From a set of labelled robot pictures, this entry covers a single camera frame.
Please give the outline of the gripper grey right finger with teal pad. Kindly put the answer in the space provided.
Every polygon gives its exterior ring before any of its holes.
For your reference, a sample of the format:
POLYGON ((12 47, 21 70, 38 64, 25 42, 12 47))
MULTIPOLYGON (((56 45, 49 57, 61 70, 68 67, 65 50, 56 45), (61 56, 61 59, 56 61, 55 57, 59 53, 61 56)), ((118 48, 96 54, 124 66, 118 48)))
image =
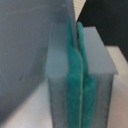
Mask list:
POLYGON ((116 67, 95 27, 77 23, 84 65, 82 128, 107 128, 116 67))

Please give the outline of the gripper tan left finger with teal pad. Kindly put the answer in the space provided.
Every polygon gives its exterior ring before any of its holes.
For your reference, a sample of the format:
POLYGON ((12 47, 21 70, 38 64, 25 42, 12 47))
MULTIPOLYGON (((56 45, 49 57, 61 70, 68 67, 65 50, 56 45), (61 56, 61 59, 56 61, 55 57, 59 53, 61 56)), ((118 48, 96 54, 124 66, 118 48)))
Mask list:
POLYGON ((79 128, 82 62, 74 47, 71 21, 53 26, 46 75, 53 128, 79 128))

